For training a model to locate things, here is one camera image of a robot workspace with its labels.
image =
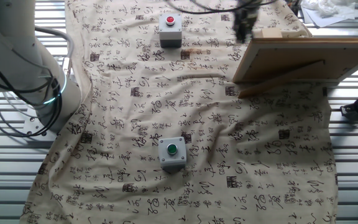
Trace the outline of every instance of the wooden stick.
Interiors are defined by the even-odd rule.
[[[294,69],[288,73],[280,75],[279,77],[273,78],[271,80],[267,80],[266,82],[256,84],[244,91],[241,91],[239,98],[242,99],[242,98],[245,98],[248,96],[253,96],[253,95],[256,95],[259,93],[263,93],[267,90],[271,90],[272,88],[274,88],[276,86],[282,85],[284,83],[291,81],[294,78],[301,76],[302,73],[306,70],[314,70],[317,68],[321,68],[322,66],[324,66],[324,60],[320,60],[318,62],[313,62],[309,65],[305,65],[303,67]]]

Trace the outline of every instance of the beige cloth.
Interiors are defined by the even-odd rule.
[[[236,5],[218,3],[209,5]],[[323,87],[238,100],[243,87],[230,80],[246,46],[234,46],[232,14],[182,14],[183,47],[161,49],[158,15],[167,12],[161,1],[66,1],[83,102],[45,158],[21,223],[334,223]],[[309,36],[283,1],[259,18],[258,29]],[[169,174],[158,143],[179,136],[187,165]]]

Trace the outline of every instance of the cable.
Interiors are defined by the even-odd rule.
[[[200,3],[197,3],[195,0],[191,0],[192,3],[196,4],[197,6],[199,7],[202,7],[203,9],[207,9],[209,10],[208,12],[192,12],[192,11],[186,11],[186,10],[183,10],[183,9],[180,9],[179,7],[176,7],[175,5],[173,5],[171,3],[171,0],[164,0],[169,6],[171,6],[172,8],[180,11],[180,12],[184,12],[184,13],[189,13],[189,14],[196,14],[196,15],[201,15],[201,14],[212,14],[212,13],[220,13],[220,12],[234,12],[236,10],[239,10],[239,9],[243,9],[243,8],[255,8],[255,7],[259,7],[259,6],[264,6],[264,5],[267,5],[267,4],[271,4],[271,3],[274,3],[274,2],[277,2],[278,0],[271,0],[269,2],[266,2],[266,3],[262,3],[262,4],[254,4],[255,2],[257,2],[258,0],[251,0],[250,2],[247,2],[247,3],[244,3],[243,5],[241,6],[238,6],[238,7],[235,7],[235,8],[232,8],[232,9],[211,9],[209,7],[206,7],[206,6],[203,6],[201,5]]]
[[[6,93],[7,95],[9,94],[8,97],[12,97],[12,98],[14,98],[15,100],[20,100],[20,101],[21,101],[21,99],[20,99],[19,97],[14,96],[14,95],[13,95],[11,92],[9,92],[9,91],[4,92],[4,93]],[[18,103],[20,103],[21,105],[24,105],[24,106],[28,107],[28,108],[31,109],[31,110],[35,110],[35,108],[34,108],[33,106],[28,105],[27,103],[24,103],[24,102],[18,102]]]
[[[34,92],[36,92],[36,91],[39,91],[39,90],[45,88],[47,85],[48,85],[48,83],[43,84],[42,86],[37,87],[37,88],[34,88],[34,89],[31,89],[31,90],[16,90],[16,91],[18,91],[19,93],[34,93]],[[0,88],[2,88],[3,90],[9,90],[8,87],[3,86],[3,85],[1,85],[1,84],[0,84]]]
[[[67,57],[71,58],[71,56],[73,55],[73,51],[74,51],[74,41],[68,34],[66,34],[64,32],[60,32],[59,30],[50,29],[50,28],[46,28],[46,27],[39,27],[39,26],[35,26],[35,30],[39,31],[39,32],[44,32],[47,34],[58,35],[60,37],[63,37],[65,40],[67,40],[67,42],[69,43]]]
[[[47,84],[47,90],[45,92],[45,96],[44,99],[42,100],[41,103],[32,103],[30,101],[28,101],[26,98],[24,98],[20,92],[18,92],[13,86],[12,84],[7,80],[7,78],[2,74],[2,72],[0,71],[0,79],[7,85],[7,87],[9,88],[9,90],[13,91],[20,99],[22,99],[24,102],[32,105],[32,106],[42,106],[44,104],[44,101],[47,99],[48,97],[48,91],[49,91],[49,86],[52,83],[52,80],[54,80],[55,78],[53,77],[53,75],[50,73],[51,76],[51,80],[49,81],[49,84]]]
[[[6,92],[3,92],[2,94],[5,96],[6,101],[7,101],[13,108],[15,108],[15,110],[16,110],[17,112],[19,112],[19,113],[21,113],[21,114],[23,114],[23,115],[25,115],[25,116],[28,116],[28,117],[30,117],[30,118],[44,118],[44,117],[47,116],[47,115],[43,115],[43,116],[32,116],[32,115],[29,115],[29,114],[27,114],[27,113],[21,111],[19,108],[17,108],[17,107],[11,102],[11,100],[8,98]]]
[[[53,81],[54,85],[59,85],[58,82],[56,80]],[[32,134],[25,134],[22,133],[20,131],[18,131],[16,128],[12,127],[5,119],[4,116],[1,114],[0,112],[0,117],[2,119],[2,121],[4,123],[6,123],[6,125],[8,125],[13,131],[15,131],[18,134],[12,134],[9,133],[7,131],[5,131],[2,127],[0,127],[0,130],[4,133],[7,134],[8,136],[13,136],[13,137],[19,137],[19,138],[28,138],[28,137],[34,137],[34,136],[38,136],[40,134],[43,134],[45,131],[49,130],[50,127],[52,127],[53,124],[55,124],[56,120],[58,119],[60,112],[62,111],[62,96],[60,94],[58,94],[60,92],[60,87],[56,88],[54,93],[56,93],[57,96],[57,100],[55,100],[53,102],[53,114],[52,117],[50,118],[50,120],[48,121],[48,123],[39,131],[37,131],[36,133],[32,133]]]
[[[44,32],[46,34],[58,35],[60,37],[63,37],[65,40],[67,40],[67,42],[69,43],[67,57],[71,58],[71,56],[73,55],[73,51],[74,51],[74,41],[70,37],[70,35],[68,35],[64,32],[61,32],[59,30],[50,29],[50,28],[46,28],[46,27],[39,27],[39,26],[35,26],[35,31]]]

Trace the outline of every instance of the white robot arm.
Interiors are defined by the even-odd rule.
[[[0,91],[35,108],[45,126],[38,134],[58,132],[78,108],[80,89],[35,37],[34,14],[35,0],[0,0]]]

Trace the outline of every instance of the wooden board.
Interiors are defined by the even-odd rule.
[[[358,38],[253,39],[233,82],[257,82],[324,60],[324,66],[303,71],[297,79],[340,82],[358,70]]]

